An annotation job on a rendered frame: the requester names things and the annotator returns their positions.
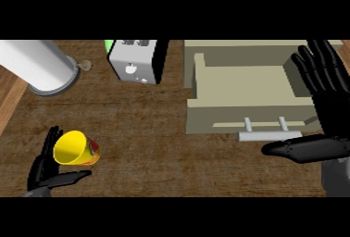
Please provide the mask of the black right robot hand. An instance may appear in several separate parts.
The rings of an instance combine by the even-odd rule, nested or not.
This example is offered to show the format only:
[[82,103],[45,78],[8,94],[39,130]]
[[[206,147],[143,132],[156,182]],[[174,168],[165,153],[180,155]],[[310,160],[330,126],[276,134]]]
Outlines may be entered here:
[[267,143],[265,156],[304,164],[350,156],[350,73],[326,40],[307,40],[291,60],[301,74],[322,125],[322,134]]

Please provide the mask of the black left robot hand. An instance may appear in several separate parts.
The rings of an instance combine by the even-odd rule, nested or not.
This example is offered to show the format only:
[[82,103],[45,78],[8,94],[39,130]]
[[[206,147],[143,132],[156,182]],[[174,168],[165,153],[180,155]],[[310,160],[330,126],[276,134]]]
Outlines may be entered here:
[[75,184],[91,175],[90,170],[59,172],[59,163],[53,159],[53,146],[63,131],[57,126],[48,129],[39,155],[37,155],[28,173],[28,191],[45,187],[50,191],[56,187]]

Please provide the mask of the yellow cup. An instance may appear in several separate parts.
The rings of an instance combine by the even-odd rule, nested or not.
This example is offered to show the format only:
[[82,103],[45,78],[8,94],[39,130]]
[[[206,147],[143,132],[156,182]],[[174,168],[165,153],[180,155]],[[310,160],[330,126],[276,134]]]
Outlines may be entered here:
[[97,143],[81,131],[69,131],[53,146],[53,158],[60,165],[93,165],[101,157]]

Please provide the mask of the beige drawer front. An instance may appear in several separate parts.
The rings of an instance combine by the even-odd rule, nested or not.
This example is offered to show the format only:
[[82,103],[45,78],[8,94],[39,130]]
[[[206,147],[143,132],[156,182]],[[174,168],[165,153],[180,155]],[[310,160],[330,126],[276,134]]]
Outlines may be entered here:
[[316,131],[322,128],[313,106],[189,107],[186,133],[245,131],[245,118],[249,118],[254,131],[277,131],[277,117],[285,118],[291,131]]

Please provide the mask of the beige open drawer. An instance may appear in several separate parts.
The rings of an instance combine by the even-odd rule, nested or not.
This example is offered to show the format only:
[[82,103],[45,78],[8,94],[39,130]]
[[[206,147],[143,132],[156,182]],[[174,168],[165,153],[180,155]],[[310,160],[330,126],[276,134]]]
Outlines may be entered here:
[[291,60],[282,66],[208,67],[203,55],[193,55],[189,107],[311,105]]

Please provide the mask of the beige cabinet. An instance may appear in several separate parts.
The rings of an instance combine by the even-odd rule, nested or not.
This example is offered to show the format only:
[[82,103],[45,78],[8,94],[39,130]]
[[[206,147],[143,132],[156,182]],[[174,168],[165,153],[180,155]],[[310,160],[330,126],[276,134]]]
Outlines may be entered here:
[[183,44],[184,87],[192,87],[193,55],[211,67],[282,66],[305,40],[186,40]]

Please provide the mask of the white toaster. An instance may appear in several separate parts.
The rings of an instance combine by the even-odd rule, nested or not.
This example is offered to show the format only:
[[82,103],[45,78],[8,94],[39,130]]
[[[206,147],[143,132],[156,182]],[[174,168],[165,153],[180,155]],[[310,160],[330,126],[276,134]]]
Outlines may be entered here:
[[107,62],[121,81],[159,84],[168,40],[115,40]]

